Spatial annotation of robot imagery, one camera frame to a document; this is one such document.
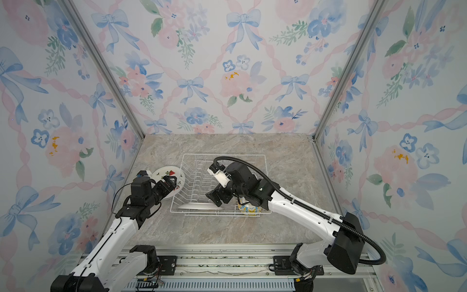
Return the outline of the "plain white plate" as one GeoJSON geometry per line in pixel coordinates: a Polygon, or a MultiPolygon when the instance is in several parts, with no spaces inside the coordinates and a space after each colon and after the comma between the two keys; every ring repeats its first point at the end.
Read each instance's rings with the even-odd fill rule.
{"type": "Polygon", "coordinates": [[[218,207],[213,203],[187,203],[180,205],[178,209],[181,210],[222,210],[221,207],[218,207]]]}

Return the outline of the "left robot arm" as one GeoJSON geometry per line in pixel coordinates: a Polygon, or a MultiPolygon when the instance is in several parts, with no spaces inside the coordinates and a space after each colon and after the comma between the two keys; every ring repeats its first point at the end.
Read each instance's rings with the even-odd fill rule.
{"type": "Polygon", "coordinates": [[[145,172],[139,173],[130,183],[130,195],[97,246],[69,274],[57,276],[50,290],[120,292],[140,273],[156,276],[162,265],[154,246],[136,245],[118,265],[115,261],[145,221],[156,214],[154,207],[160,207],[162,200],[176,189],[177,182],[175,176],[165,175],[155,181],[145,172]]]}

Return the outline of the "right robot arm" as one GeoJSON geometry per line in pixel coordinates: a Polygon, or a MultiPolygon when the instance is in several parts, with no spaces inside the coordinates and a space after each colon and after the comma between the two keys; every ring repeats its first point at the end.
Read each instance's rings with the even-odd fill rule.
{"type": "Polygon", "coordinates": [[[216,206],[236,198],[240,203],[283,215],[321,238],[320,242],[296,245],[289,257],[296,274],[307,276],[321,265],[332,265],[346,274],[356,273],[364,241],[351,232],[360,231],[353,215],[342,217],[317,208],[238,161],[228,166],[212,163],[207,171],[218,183],[206,194],[216,206]]]}

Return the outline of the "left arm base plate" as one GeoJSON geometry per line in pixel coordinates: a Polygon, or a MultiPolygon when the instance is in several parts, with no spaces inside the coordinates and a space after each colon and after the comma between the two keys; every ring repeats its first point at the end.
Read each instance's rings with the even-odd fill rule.
{"type": "Polygon", "coordinates": [[[137,276],[154,277],[154,276],[173,276],[175,274],[177,256],[157,256],[156,259],[149,259],[144,270],[139,272],[137,276]]]}

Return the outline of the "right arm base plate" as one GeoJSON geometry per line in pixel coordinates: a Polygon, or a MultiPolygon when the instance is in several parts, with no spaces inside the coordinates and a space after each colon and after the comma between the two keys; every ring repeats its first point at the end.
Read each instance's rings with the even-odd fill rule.
{"type": "Polygon", "coordinates": [[[275,255],[273,263],[269,265],[269,270],[276,276],[308,276],[316,270],[317,276],[323,276],[324,270],[322,266],[317,268],[307,268],[297,260],[291,260],[291,256],[275,255]]]}

